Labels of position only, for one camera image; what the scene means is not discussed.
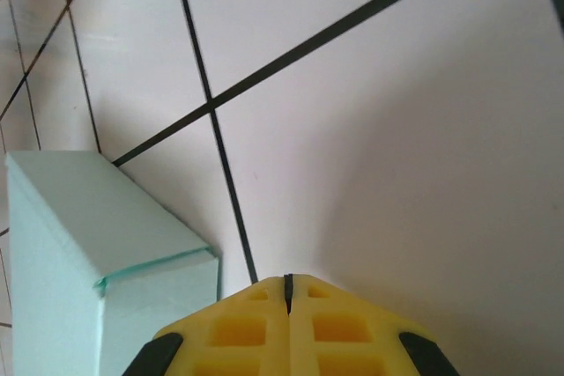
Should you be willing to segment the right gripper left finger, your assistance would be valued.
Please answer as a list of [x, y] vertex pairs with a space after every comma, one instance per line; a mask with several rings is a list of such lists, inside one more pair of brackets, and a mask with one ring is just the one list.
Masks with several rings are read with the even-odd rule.
[[269, 277], [160, 329], [126, 376], [290, 376], [285, 279]]

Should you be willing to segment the light blue paper box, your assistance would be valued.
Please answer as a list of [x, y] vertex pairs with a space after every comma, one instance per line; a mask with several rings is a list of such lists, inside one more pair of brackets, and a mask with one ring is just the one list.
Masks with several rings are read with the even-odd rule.
[[93, 151], [6, 158], [14, 376], [122, 376], [218, 297], [219, 258]]

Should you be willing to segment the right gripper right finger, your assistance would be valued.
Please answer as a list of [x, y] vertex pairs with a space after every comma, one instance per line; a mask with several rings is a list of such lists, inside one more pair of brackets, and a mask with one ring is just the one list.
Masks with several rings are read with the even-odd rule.
[[455, 376], [418, 323], [309, 275], [285, 275], [291, 376]]

